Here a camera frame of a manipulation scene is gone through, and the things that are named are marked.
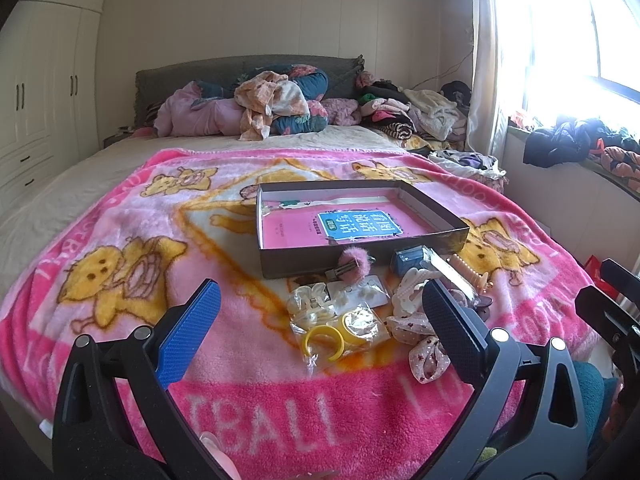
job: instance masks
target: drawer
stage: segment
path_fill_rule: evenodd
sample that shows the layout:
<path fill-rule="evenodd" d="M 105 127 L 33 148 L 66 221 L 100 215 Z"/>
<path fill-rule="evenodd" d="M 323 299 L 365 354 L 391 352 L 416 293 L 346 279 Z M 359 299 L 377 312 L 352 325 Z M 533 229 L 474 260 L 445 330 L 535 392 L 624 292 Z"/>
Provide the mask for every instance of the drawer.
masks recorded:
<path fill-rule="evenodd" d="M 51 156 L 49 137 L 0 158 L 0 186 Z"/>
<path fill-rule="evenodd" d="M 30 195 L 33 190 L 41 188 L 53 174 L 53 159 L 48 158 L 40 164 L 0 187 L 0 204 L 7 211 L 15 205 L 19 199 Z"/>

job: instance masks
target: windowsill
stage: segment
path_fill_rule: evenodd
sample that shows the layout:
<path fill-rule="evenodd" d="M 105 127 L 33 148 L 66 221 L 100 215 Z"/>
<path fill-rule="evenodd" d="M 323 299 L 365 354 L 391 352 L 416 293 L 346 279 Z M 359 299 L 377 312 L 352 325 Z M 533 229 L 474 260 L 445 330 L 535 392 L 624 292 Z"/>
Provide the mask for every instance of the windowsill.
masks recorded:
<path fill-rule="evenodd" d="M 508 126 L 507 133 L 513 135 L 517 139 L 520 139 L 522 142 L 527 142 L 527 137 L 529 137 L 529 132 L 527 130 L 521 130 L 520 128 L 516 128 L 515 126 Z M 609 171 L 605 170 L 597 162 L 594 162 L 593 160 L 589 160 L 587 158 L 582 162 L 578 162 L 578 164 L 580 164 L 583 168 L 586 168 L 587 170 L 593 171 L 593 173 L 599 174 L 602 178 L 609 180 L 610 183 L 619 187 L 628 195 L 631 195 L 633 198 L 638 200 L 638 202 L 640 202 L 640 193 L 637 193 L 629 189 L 620 177 L 609 173 Z"/>

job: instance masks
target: nightstand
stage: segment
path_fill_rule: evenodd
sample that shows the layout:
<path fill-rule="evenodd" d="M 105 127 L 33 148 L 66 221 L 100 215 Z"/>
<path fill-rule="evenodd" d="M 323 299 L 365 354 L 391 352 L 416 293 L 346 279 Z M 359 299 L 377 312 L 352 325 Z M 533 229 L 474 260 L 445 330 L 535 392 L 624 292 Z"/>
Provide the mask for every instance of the nightstand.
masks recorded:
<path fill-rule="evenodd" d="M 119 133 L 119 134 L 116 134 L 116 135 L 112 135 L 111 137 L 107 137 L 102 142 L 102 148 L 103 149 L 107 148 L 107 147 L 111 146 L 112 144 L 115 144 L 116 142 L 120 142 L 121 140 L 127 139 L 130 136 L 132 136 L 132 134 L 125 132 L 125 133 Z"/>

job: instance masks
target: red bag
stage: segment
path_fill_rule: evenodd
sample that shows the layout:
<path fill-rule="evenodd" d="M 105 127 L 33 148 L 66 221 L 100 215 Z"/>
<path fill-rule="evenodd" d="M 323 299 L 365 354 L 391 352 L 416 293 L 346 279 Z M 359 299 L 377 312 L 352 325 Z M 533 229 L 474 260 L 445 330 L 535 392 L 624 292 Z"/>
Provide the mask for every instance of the red bag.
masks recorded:
<path fill-rule="evenodd" d="M 601 265 L 602 262 L 595 256 L 591 255 L 587 260 L 587 264 L 584 267 L 584 270 L 587 271 L 587 274 L 593 280 L 593 284 L 615 301 L 620 293 L 600 277 Z"/>

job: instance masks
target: white wall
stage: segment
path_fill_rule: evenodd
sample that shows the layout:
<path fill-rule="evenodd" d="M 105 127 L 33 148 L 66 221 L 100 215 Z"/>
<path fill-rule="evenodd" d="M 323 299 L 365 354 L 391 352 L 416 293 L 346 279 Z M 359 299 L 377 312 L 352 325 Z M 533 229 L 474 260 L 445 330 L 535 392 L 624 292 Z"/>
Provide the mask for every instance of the white wall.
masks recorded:
<path fill-rule="evenodd" d="M 376 76 L 412 86 L 438 73 L 438 49 L 438 0 L 105 0 L 98 134 L 132 124 L 138 70 L 247 54 L 363 54 Z"/>
<path fill-rule="evenodd" d="M 633 269 L 640 254 L 640 202 L 579 164 L 523 164 L 523 152 L 524 142 L 508 133 L 505 195 L 550 227 L 551 236 L 581 263 L 595 254 Z"/>
<path fill-rule="evenodd" d="M 473 51 L 474 9 L 473 0 L 440 0 L 440 72 L 459 64 Z M 469 88 L 473 81 L 473 55 L 460 67 L 438 81 L 438 89 L 444 83 L 459 80 Z"/>

